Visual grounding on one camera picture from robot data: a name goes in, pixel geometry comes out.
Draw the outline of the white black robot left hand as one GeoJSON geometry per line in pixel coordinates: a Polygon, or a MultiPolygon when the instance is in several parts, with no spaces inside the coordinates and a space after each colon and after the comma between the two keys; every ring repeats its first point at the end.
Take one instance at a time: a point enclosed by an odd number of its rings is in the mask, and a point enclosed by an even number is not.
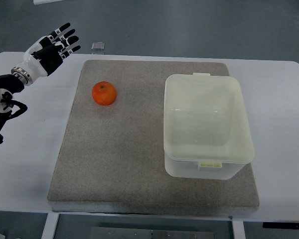
{"type": "Polygon", "coordinates": [[[80,49],[75,43],[79,37],[66,23],[49,35],[38,39],[23,55],[23,61],[11,70],[11,74],[29,86],[40,77],[47,77],[60,67],[69,55],[80,49]]]}

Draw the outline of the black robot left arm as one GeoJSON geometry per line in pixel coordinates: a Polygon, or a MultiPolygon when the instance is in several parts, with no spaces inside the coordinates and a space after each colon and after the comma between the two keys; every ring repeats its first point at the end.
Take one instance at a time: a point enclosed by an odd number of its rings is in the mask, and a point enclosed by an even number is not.
{"type": "MultiPolygon", "coordinates": [[[[13,98],[15,93],[24,90],[21,79],[12,74],[0,76],[0,131],[8,120],[16,118],[27,111],[27,105],[13,98]]],[[[0,133],[0,144],[3,136],[0,133]]]]}

